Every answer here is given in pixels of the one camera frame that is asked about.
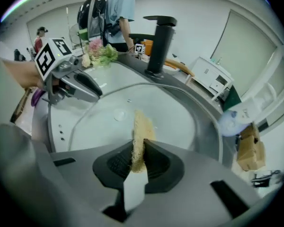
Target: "backpack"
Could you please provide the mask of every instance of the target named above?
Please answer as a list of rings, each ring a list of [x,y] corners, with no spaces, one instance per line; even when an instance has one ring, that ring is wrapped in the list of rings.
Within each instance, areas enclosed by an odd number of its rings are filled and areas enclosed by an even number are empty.
[[[106,9],[107,0],[86,0],[81,5],[77,16],[81,39],[89,40],[90,38],[101,36],[105,46],[107,45],[105,31],[109,30],[112,35],[120,31],[118,25],[106,24]]]

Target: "red shirt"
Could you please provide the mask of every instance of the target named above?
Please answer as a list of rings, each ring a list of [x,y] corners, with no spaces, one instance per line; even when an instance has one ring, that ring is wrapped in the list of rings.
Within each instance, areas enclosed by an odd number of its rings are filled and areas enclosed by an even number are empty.
[[[37,37],[36,39],[35,39],[35,51],[36,51],[36,53],[38,54],[38,52],[41,50],[41,48],[42,48],[42,40],[41,40],[41,38],[40,37]]]

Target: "black pants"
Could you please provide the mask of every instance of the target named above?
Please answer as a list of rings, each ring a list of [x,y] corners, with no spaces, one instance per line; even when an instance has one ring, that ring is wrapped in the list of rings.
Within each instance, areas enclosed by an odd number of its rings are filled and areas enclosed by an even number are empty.
[[[109,43],[109,44],[119,52],[127,52],[128,51],[126,43],[115,43],[115,44]]]

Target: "loofah sponge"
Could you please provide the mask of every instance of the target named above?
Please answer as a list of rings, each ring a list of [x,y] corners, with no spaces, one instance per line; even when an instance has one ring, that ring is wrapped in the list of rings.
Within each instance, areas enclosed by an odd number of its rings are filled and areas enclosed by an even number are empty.
[[[139,173],[146,170],[143,159],[144,139],[156,140],[151,120],[140,110],[135,111],[133,133],[132,171]]]

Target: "purple object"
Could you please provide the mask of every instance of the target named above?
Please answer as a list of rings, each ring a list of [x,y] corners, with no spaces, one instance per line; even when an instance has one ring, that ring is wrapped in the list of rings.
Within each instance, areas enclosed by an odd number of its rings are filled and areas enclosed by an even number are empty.
[[[45,91],[41,89],[36,90],[36,92],[34,93],[32,97],[32,101],[30,103],[32,107],[35,107],[37,105],[38,101],[40,100],[40,98],[43,96],[44,93]]]

